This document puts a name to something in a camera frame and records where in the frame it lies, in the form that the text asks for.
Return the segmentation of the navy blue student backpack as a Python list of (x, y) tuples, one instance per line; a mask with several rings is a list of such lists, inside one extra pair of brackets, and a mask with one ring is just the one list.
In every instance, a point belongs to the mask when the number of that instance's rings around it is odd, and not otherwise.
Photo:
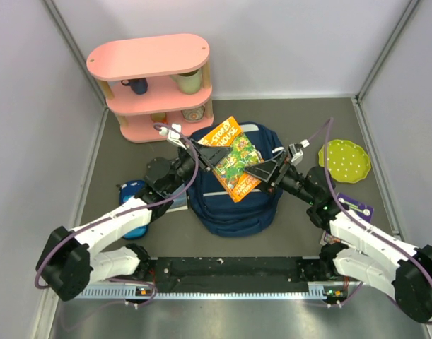
[[(251, 121), (239, 124), (265, 160), (284, 149), (275, 131)], [(187, 190), (194, 213), (210, 233), (220, 237), (247, 237), (266, 229), (274, 220), (282, 194), (281, 189), (275, 194), (253, 189), (235, 203), (214, 174), (203, 170)]]

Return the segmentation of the orange 39-Storey Treehouse book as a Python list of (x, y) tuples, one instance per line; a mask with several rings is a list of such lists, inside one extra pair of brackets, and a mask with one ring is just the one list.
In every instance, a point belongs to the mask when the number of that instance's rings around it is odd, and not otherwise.
[(198, 143), (231, 149), (212, 172), (235, 203), (242, 201), (260, 184), (259, 179), (244, 169), (263, 162), (263, 159), (234, 117), (227, 118)]

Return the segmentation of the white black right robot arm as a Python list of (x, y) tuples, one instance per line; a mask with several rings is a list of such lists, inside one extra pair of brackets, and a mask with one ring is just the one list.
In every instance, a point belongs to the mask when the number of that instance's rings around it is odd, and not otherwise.
[(362, 220), (337, 199), (324, 167), (303, 175), (285, 151), (245, 172), (260, 180), (263, 191), (282, 189), (309, 203), (312, 224), (340, 239), (320, 253), (325, 278), (354, 278), (384, 293), (411, 320), (432, 325), (431, 245), (419, 248)]

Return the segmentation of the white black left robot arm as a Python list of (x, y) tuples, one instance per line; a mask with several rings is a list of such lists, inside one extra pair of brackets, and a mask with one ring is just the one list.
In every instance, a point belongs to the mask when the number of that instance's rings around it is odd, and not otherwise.
[(149, 257), (137, 245), (106, 252), (105, 248), (132, 230), (161, 218), (199, 170), (210, 171), (231, 152), (229, 147), (200, 145), (178, 149), (173, 160), (152, 159), (144, 187), (116, 209), (71, 230), (53, 230), (37, 262), (36, 280), (44, 280), (60, 300), (74, 299), (91, 283), (120, 275), (142, 280), (150, 270)]

